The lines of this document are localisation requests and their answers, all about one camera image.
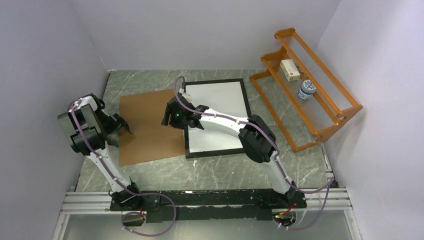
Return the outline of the brown backing board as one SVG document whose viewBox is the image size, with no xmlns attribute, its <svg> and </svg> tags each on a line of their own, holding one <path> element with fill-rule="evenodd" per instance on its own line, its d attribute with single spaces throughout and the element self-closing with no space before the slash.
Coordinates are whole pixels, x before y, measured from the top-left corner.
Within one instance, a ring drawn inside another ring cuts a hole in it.
<svg viewBox="0 0 424 240">
<path fill-rule="evenodd" d="M 161 125 L 172 89 L 125 95 L 119 99 L 119 114 L 131 133 L 119 133 L 119 165 L 128 166 L 183 156 L 183 130 Z"/>
</svg>

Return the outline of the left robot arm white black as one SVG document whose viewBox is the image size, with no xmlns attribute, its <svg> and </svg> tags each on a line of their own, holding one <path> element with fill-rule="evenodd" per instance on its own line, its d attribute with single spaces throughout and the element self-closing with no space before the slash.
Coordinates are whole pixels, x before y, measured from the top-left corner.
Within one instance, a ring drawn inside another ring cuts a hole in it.
<svg viewBox="0 0 424 240">
<path fill-rule="evenodd" d="M 130 126 L 119 114 L 109 115 L 105 102 L 93 93 L 79 97 L 68 110 L 57 116 L 65 137 L 76 153 L 91 160 L 111 187 L 111 197 L 130 210 L 142 206 L 143 196 L 131 178 L 118 166 L 109 149 L 109 135 L 121 128 L 131 133 Z"/>
</svg>

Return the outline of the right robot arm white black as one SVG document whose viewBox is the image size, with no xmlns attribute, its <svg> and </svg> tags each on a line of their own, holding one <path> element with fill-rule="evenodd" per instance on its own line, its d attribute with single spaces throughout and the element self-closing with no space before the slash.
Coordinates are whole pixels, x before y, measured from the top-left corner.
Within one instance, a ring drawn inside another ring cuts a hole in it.
<svg viewBox="0 0 424 240">
<path fill-rule="evenodd" d="M 271 187 L 276 192 L 276 204 L 286 208 L 294 201 L 294 182 L 281 164 L 276 136 L 260 116 L 224 114 L 206 105 L 194 106 L 178 95 L 166 104 L 161 124 L 175 129 L 210 130 L 238 139 L 248 158 L 264 166 Z"/>
</svg>

